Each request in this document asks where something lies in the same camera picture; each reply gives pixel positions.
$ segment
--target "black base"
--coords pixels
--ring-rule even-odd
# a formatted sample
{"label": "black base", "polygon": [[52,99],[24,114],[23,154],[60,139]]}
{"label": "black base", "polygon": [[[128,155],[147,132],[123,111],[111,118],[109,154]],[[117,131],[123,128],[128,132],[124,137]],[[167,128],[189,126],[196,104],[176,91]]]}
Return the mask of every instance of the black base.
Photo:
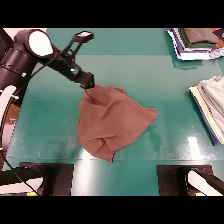
{"label": "black base", "polygon": [[[50,165],[53,169],[48,174],[46,181],[38,189],[41,196],[71,196],[72,178],[74,164],[55,164],[55,163],[28,163],[22,162],[20,167],[31,167],[34,165]],[[27,193],[13,194],[13,196],[27,196]]]}
{"label": "black base", "polygon": [[[211,165],[157,165],[160,196],[182,196],[184,193],[178,181],[178,169],[181,167],[197,168],[206,174],[213,175]],[[196,196],[196,189],[189,189],[189,196]]]}

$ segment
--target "green table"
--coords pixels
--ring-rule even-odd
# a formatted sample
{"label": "green table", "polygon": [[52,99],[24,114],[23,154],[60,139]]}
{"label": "green table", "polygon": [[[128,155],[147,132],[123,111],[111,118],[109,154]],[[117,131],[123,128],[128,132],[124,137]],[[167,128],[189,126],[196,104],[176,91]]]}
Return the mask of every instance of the green table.
{"label": "green table", "polygon": [[50,68],[30,82],[8,151],[19,162],[74,163],[72,195],[158,195],[157,164],[211,164],[224,180],[224,146],[212,146],[188,88],[223,76],[224,59],[176,58],[165,29],[48,29],[63,49],[82,30],[95,33],[77,63],[97,84],[122,87],[143,107],[158,108],[158,118],[113,163],[89,156],[79,144],[75,124],[83,90]]}

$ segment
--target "dark green folded cloth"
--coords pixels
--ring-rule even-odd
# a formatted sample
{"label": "dark green folded cloth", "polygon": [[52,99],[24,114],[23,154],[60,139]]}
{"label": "dark green folded cloth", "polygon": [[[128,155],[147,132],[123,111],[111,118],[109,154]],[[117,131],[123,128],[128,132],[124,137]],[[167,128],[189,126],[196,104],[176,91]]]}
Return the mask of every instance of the dark green folded cloth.
{"label": "dark green folded cloth", "polygon": [[184,31],[184,28],[178,28],[180,38],[184,43],[186,48],[215,48],[216,44],[208,43],[208,42],[197,42],[197,43],[190,43],[188,37]]}

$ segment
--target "stack of folded clothes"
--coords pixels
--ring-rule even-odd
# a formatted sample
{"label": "stack of folded clothes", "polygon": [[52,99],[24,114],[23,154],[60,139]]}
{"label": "stack of folded clothes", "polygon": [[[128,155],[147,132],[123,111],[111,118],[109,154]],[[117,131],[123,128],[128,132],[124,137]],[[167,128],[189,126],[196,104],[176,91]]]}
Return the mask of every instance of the stack of folded clothes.
{"label": "stack of folded clothes", "polygon": [[178,59],[209,60],[219,43],[212,28],[168,28]]}
{"label": "stack of folded clothes", "polygon": [[224,144],[224,77],[212,77],[190,88],[214,145]]}
{"label": "stack of folded clothes", "polygon": [[[212,28],[212,30],[213,30],[213,32],[217,31],[217,30],[224,31],[221,28]],[[218,39],[219,39],[219,43],[216,44],[216,47],[213,48],[212,51],[210,52],[210,58],[211,59],[215,59],[215,58],[219,58],[221,56],[224,56],[224,40],[222,40],[222,39],[224,39],[224,37],[222,39],[220,39],[220,38],[218,38]]]}

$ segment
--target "brown towel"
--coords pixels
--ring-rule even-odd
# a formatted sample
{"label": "brown towel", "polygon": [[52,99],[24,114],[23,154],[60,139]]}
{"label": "brown towel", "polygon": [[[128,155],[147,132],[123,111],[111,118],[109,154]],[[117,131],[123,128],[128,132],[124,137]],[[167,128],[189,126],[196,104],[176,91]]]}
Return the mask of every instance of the brown towel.
{"label": "brown towel", "polygon": [[110,86],[86,90],[79,110],[80,143],[91,155],[109,162],[117,150],[136,141],[157,117],[156,108],[143,108],[125,90]]}
{"label": "brown towel", "polygon": [[[216,31],[216,30],[219,30],[219,29],[221,29],[221,28],[212,28],[212,31]],[[220,38],[218,38],[218,39],[219,39],[219,43],[216,44],[216,48],[213,48],[213,50],[224,47],[224,41],[221,40]]]}
{"label": "brown towel", "polygon": [[190,43],[208,42],[218,44],[218,37],[212,33],[212,28],[184,28]]}

